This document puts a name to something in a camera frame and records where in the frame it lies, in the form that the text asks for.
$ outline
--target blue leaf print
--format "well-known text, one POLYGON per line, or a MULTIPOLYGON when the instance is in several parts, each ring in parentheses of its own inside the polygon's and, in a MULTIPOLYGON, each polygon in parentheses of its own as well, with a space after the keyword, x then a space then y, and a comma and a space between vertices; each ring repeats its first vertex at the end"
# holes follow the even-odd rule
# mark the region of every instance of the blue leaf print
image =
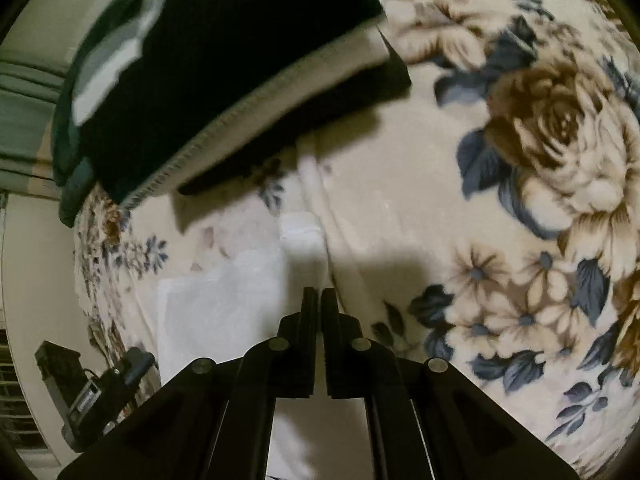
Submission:
POLYGON ((636 119, 640 122, 640 81, 638 81, 638 77, 631 72, 626 72, 623 75, 611 56, 602 57, 598 63, 611 79, 617 96, 629 105, 636 119))
POLYGON ((626 95, 626 78, 616 66, 613 58, 602 57, 600 58, 598 64, 604 70, 605 74, 607 74, 609 79, 611 79, 613 88, 616 89, 616 94, 618 95, 618 97, 624 99, 626 95))
POLYGON ((516 7, 527 12, 534 12, 539 16, 544 16, 549 19, 550 22, 554 21, 556 17, 545 9, 542 4, 542 0, 512 0, 516 7))
POLYGON ((500 158, 495 148, 485 142, 482 130, 469 132, 460 140, 456 159, 466 199, 477 191, 496 186, 511 173, 510 166, 500 158))
POLYGON ((551 432, 551 434, 549 434, 549 436, 545 439, 546 442, 548 442, 549 440, 553 440, 556 436, 558 436, 559 434, 561 434, 564 430, 566 430, 567 426, 571 424, 571 422, 566 422, 564 424, 561 424, 560 426, 558 426, 557 428, 555 428, 555 430, 553 430, 551 432))
POLYGON ((404 319, 402 318, 402 313, 398 310, 395 305, 391 303, 385 303, 386 309, 386 317, 389 320, 389 326, 394 334, 399 335, 400 337, 404 337, 405 327, 404 327, 404 319))
POLYGON ((425 60, 426 62, 433 63, 434 65, 444 68, 445 70, 453 70, 456 66, 447 59, 444 54, 436 54, 425 60))
POLYGON ((609 405, 609 399, 607 397, 600 397, 593 403, 593 407, 591 408, 594 412, 599 412, 600 410, 604 410, 609 405))
POLYGON ((611 365, 607 366, 603 371, 598 375, 598 384, 600 387, 603 387, 610 378, 612 378, 618 371, 611 365))
POLYGON ((511 363, 502 378, 502 384, 507 393, 515 392, 525 384, 532 383, 542 377, 545 364, 536 362, 537 354, 538 352, 523 350, 511 357, 511 363))
POLYGON ((392 347, 394 345, 394 336, 385 323, 383 323, 382 321, 374 323, 371 325, 371 329, 373 330, 373 335, 379 343, 389 347, 392 347))
POLYGON ((447 344, 447 330, 436 328, 424 340, 424 351, 427 357, 439 357, 445 361, 451 361, 453 357, 453 348, 447 344))
POLYGON ((447 294, 442 285, 430 285, 412 300, 408 311, 421 325, 436 328, 445 322, 444 309, 452 302, 453 294, 447 294))
POLYGON ((433 91, 439 107, 449 103, 471 105, 487 95, 493 81, 495 79, 488 78, 482 69, 478 72, 455 71, 438 79, 433 91))
POLYGON ((480 70, 495 82, 505 72, 528 68, 536 60, 536 35, 522 16, 513 19, 494 43, 494 51, 480 70))
POLYGON ((509 360, 503 359, 497 354, 490 359, 485 359, 478 354, 478 356, 471 361, 471 369, 474 375, 483 381, 495 381, 503 377, 508 367, 509 360))
POLYGON ((591 370, 598 365, 609 363, 616 346, 618 331, 618 324, 614 323, 609 330, 596 338, 591 348, 589 348, 587 355, 585 355, 582 362, 578 365, 578 370, 591 370))
POLYGON ((577 383, 564 393, 564 396, 571 402, 581 402, 593 393, 591 387, 585 383, 577 383))
POLYGON ((131 211, 129 209, 120 210, 120 220, 118 221, 118 229, 121 233, 127 230, 129 227, 129 221, 131 220, 131 211))
POLYGON ((634 383, 634 377, 631 374, 631 371, 623 368, 622 373, 620 374, 620 384, 622 384, 623 388, 630 388, 634 383))
POLYGON ((560 413, 558 413, 557 418, 571 418, 572 416, 580 413, 583 408, 584 406, 581 404, 574 404, 573 406, 569 406, 564 410, 562 410, 560 413))
POLYGON ((486 64, 475 72, 455 69, 438 79, 433 86, 439 107, 452 102, 473 104, 484 99, 490 86, 505 72, 526 68, 536 60, 532 49, 536 35, 526 20, 519 16, 503 31, 493 45, 486 64))
POLYGON ((591 326, 595 326, 607 301, 609 278, 600 270, 597 260, 582 260, 575 272, 575 281, 571 306, 579 306, 591 326))
POLYGON ((153 235, 146 240, 146 249, 144 251, 145 272, 152 270, 154 274, 158 273, 158 270, 162 269, 164 263, 169 259, 169 256, 164 252, 166 248, 166 240, 158 241, 158 236, 153 235))
POLYGON ((566 434, 571 435, 572 433, 575 433, 578 430, 578 428, 580 428, 581 425, 583 424, 584 424, 584 413, 580 418, 578 418, 578 420, 571 423, 569 428, 566 430, 566 434))
POLYGON ((529 229, 538 238, 543 240, 555 240, 558 238, 560 231, 546 229, 536 222, 530 211, 523 205, 518 196, 518 171, 511 171, 511 175, 500 183, 498 188, 498 199, 500 204, 506 209, 507 213, 519 220, 525 227, 529 229))
POLYGON ((258 196, 272 213, 278 213, 282 207, 282 197, 280 195, 284 193, 285 189, 281 184, 281 180, 285 173, 281 165, 282 162, 279 158, 273 158, 265 162, 258 170, 254 170, 258 196))

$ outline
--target bed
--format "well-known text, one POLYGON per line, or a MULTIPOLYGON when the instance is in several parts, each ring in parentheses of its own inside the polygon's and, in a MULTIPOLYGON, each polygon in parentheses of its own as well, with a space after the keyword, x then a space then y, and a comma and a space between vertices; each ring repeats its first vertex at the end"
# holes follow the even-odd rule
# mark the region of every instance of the bed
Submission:
POLYGON ((381 1, 407 97, 196 196, 91 192, 74 229, 94 338, 111 362, 157 351, 164 280, 313 213, 368 336, 451 361, 593 478, 640 418, 640 54, 606 0, 381 1))

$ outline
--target wall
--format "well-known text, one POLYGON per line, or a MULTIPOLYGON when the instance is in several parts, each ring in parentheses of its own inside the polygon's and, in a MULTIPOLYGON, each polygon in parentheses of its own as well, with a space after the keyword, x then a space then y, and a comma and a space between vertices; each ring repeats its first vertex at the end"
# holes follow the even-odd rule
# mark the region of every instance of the wall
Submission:
POLYGON ((62 467, 50 451, 22 450, 20 457, 38 480, 56 480, 62 467))
POLYGON ((78 44, 109 0, 30 0, 2 49, 69 65, 78 44))
POLYGON ((106 368, 89 344, 74 291, 74 231, 58 220, 58 203, 10 195, 2 250, 2 291, 18 379, 47 445, 62 465, 76 454, 60 435, 58 415, 34 359, 44 340, 81 353, 82 365, 106 368))

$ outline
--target white towel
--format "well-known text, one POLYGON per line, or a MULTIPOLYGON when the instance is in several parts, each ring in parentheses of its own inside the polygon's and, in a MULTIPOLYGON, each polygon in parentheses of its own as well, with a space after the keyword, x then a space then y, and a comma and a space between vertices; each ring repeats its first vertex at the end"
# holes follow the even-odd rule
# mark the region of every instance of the white towel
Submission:
MULTIPOLYGON (((275 336, 283 316, 300 309, 305 286, 324 286, 328 264, 316 217, 308 212, 283 214, 280 233, 279 243, 242 252, 206 274, 162 280, 162 384, 198 357, 220 363, 244 355, 275 336)), ((364 405, 326 395, 321 340, 318 344, 312 398, 276 403, 268 475, 286 480, 370 480, 364 405)))

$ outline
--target metal screw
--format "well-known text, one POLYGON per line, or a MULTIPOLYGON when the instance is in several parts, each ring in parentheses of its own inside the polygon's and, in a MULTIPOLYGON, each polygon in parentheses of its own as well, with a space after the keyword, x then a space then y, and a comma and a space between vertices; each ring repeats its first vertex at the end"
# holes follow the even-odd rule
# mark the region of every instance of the metal screw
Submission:
POLYGON ((111 430, 113 430, 115 427, 116 427, 116 423, 115 422, 113 422, 113 421, 108 422, 107 425, 104 427, 104 431, 102 432, 102 434, 106 435, 111 430))
POLYGON ((193 373, 198 375, 208 374, 213 368, 214 362, 208 357, 201 357, 197 361, 194 361, 191 365, 193 373))
POLYGON ((364 337, 359 337, 351 341, 351 348, 357 352, 366 352, 371 348, 371 341, 364 337))
POLYGON ((441 374, 447 371, 447 369, 449 368, 449 363, 447 363, 444 359, 440 359, 439 357, 436 357, 433 359, 429 359, 429 361, 427 362, 427 366, 429 367, 429 370, 431 370, 432 372, 441 374))
POLYGON ((274 337, 269 341, 269 348, 274 352, 282 352, 289 348, 289 341, 283 337, 274 337))

